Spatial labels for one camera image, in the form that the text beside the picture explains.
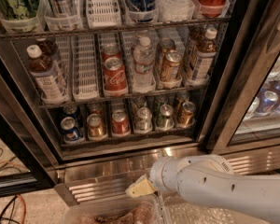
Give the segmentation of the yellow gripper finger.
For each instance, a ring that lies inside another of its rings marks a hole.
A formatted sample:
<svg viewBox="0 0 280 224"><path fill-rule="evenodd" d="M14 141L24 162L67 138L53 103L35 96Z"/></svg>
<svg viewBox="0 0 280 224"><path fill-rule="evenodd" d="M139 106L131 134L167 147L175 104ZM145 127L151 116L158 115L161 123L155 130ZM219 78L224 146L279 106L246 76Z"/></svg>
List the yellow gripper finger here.
<svg viewBox="0 0 280 224"><path fill-rule="evenodd" d="M131 198L137 198L153 194L156 191L148 178L142 175L125 190L125 193Z"/></svg>

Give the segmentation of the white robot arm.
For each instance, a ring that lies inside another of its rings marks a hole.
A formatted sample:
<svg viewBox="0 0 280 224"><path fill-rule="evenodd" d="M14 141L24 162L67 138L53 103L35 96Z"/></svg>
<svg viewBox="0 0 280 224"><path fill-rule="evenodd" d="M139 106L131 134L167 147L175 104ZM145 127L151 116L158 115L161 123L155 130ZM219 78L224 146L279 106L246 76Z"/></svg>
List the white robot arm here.
<svg viewBox="0 0 280 224"><path fill-rule="evenodd" d="M238 175L219 155L161 157L126 194L135 198L155 191L175 192L188 203L280 224L280 175Z"/></svg>

